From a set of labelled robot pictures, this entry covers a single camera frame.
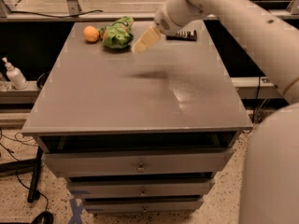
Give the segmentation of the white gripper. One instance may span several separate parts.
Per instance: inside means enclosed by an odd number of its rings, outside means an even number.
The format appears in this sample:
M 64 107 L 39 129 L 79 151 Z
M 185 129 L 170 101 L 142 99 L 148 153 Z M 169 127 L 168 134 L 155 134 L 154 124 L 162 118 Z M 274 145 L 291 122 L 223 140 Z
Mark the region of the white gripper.
M 167 0 L 155 13 L 154 24 L 149 27 L 133 45 L 134 52 L 143 52 L 164 35 L 174 35 L 192 21 L 206 16 L 202 5 L 198 7 L 189 0 Z

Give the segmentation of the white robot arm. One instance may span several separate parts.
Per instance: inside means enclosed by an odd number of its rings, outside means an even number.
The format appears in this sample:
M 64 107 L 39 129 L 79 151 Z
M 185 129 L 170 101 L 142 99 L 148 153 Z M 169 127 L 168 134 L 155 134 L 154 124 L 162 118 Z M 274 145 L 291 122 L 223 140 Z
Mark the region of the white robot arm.
M 134 43 L 142 52 L 189 22 L 214 15 L 289 103 L 252 136 L 239 224 L 299 224 L 299 30 L 250 0 L 168 0 Z

